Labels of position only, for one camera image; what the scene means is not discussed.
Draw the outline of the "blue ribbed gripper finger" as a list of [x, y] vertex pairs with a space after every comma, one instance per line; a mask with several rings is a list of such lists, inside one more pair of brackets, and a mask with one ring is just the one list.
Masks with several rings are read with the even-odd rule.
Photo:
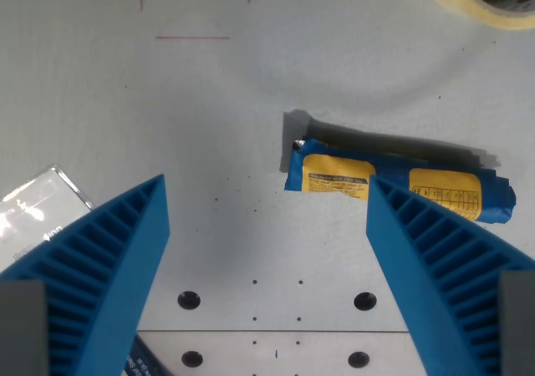
[[366, 235], [429, 375], [502, 370], [498, 281], [534, 260], [433, 201], [374, 176]]
[[2, 272], [38, 281], [52, 375], [118, 375], [170, 237], [166, 179], [155, 176], [67, 226]]

